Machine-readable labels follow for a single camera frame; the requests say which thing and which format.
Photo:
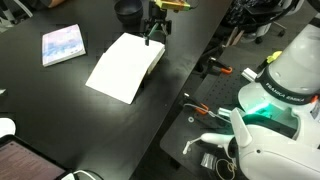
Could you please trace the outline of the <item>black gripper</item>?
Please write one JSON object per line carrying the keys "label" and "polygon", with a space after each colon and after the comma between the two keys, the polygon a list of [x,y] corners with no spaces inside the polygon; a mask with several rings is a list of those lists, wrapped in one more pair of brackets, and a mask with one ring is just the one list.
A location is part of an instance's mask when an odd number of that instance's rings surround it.
{"label": "black gripper", "polygon": [[145,45],[149,45],[149,40],[152,34],[158,27],[157,22],[162,23],[161,28],[164,34],[164,38],[167,38],[171,34],[172,22],[166,19],[167,10],[161,9],[154,1],[150,1],[148,4],[148,18],[144,20],[147,24],[154,24],[147,28],[144,35]]}

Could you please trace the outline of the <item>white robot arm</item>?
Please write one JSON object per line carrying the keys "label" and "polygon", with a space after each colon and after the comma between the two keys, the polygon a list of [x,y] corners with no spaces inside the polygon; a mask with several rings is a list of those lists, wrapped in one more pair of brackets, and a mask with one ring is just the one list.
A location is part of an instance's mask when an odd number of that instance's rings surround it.
{"label": "white robot arm", "polygon": [[243,71],[250,83],[228,114],[230,135],[183,136],[171,148],[187,156],[197,142],[216,145],[249,180],[320,180],[319,22],[314,17],[260,72]]}

